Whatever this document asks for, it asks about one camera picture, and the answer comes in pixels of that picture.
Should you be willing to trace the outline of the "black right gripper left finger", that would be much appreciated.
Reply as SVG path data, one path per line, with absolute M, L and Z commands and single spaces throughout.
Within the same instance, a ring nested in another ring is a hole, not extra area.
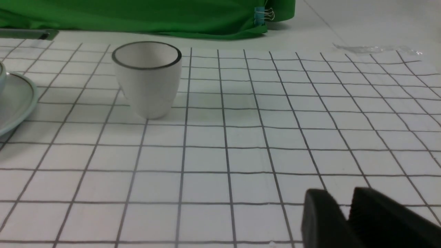
M 304 248 L 365 247 L 326 190 L 306 191 L 301 232 Z

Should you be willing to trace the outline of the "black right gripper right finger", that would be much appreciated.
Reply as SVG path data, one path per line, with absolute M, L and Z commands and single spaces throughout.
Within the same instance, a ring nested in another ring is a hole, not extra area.
M 366 248 L 439 248 L 441 229 L 379 191 L 354 189 L 348 223 Z

